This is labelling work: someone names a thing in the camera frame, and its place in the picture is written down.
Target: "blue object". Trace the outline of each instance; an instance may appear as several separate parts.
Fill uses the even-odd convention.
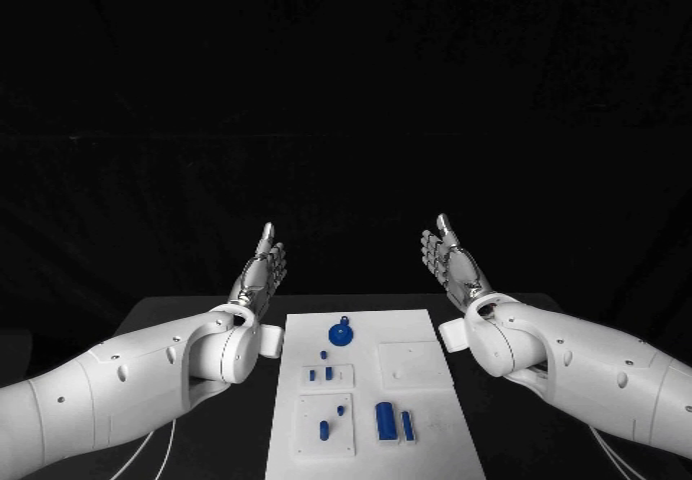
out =
[[[396,424],[393,422],[393,407],[389,402],[381,402],[375,406],[375,413],[378,416],[378,433],[381,440],[396,440],[399,435],[396,433]]]
[[[414,438],[414,427],[411,425],[411,414],[408,412],[401,412],[401,421],[404,423],[404,434],[406,435],[406,442],[415,440]]]
[[[326,420],[320,422],[320,440],[324,442],[329,439],[329,423]]]
[[[329,341],[337,346],[343,347],[353,340],[353,330],[347,325],[337,323],[329,329]]]

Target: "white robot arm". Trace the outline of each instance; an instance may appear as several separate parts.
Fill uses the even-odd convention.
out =
[[[464,318],[440,326],[494,377],[604,432],[692,459],[692,368],[641,339],[496,293],[447,217],[422,234],[422,261]]]
[[[259,324],[285,275],[272,241],[268,223],[226,304],[108,339],[0,389],[0,480],[143,437],[245,380],[258,354],[278,358],[282,329]]]

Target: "white board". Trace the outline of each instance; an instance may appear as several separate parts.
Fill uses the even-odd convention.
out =
[[[327,332],[343,315],[353,340],[337,347]],[[352,368],[346,381],[332,384],[321,378],[311,385],[310,369],[319,370],[317,378],[327,366],[334,372],[342,371],[336,366]],[[350,399],[343,416],[332,412],[337,393],[350,394],[343,396]],[[311,409],[301,402],[306,399]],[[379,402],[393,405],[399,431],[393,445],[378,441]],[[405,441],[402,411],[411,412],[415,443]],[[329,417],[323,419],[330,423],[327,441],[319,435],[321,417]],[[298,453],[306,445],[308,455]],[[343,451],[344,446],[353,450]],[[425,310],[288,315],[265,479],[484,479]]]

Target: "black backdrop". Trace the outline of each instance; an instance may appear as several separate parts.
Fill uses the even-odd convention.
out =
[[[1,323],[30,373],[154,295],[438,292],[445,212],[500,291],[680,360],[692,4],[6,2]]]

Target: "robotic hand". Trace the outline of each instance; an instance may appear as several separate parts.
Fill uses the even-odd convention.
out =
[[[464,318],[440,326],[448,352],[627,440],[692,459],[692,368],[631,335],[496,293],[445,215],[422,233],[422,262]]]
[[[108,339],[0,389],[0,480],[143,437],[245,380],[258,354],[278,358],[282,329],[259,325],[285,275],[272,241],[268,223],[226,304]]]

